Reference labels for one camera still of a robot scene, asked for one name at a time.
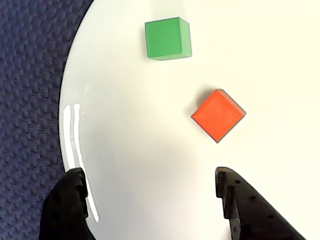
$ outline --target textured blue fabric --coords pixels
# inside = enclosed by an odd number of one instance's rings
[[[0,239],[38,239],[64,172],[58,108],[76,31],[93,0],[0,1]]]

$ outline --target orange cube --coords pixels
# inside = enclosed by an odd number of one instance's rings
[[[191,117],[218,143],[245,115],[225,91],[218,89]]]

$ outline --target white table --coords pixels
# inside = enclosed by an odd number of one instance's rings
[[[319,9],[319,0],[94,0],[66,64],[59,126],[65,169],[84,166],[97,240],[230,238],[218,166],[320,239]],[[176,16],[190,23],[193,56],[148,59],[144,23]],[[247,112],[218,144],[190,118],[213,89]]]

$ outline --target cube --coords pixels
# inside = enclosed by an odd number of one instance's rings
[[[245,115],[224,90],[218,89],[191,117],[218,143]]]
[[[148,57],[168,60],[191,57],[189,23],[181,17],[145,23]]]

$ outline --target black plastic part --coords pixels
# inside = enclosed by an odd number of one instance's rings
[[[44,200],[39,240],[95,240],[86,222],[87,196],[84,171],[65,173]]]
[[[232,169],[218,167],[215,186],[232,240],[306,240]]]

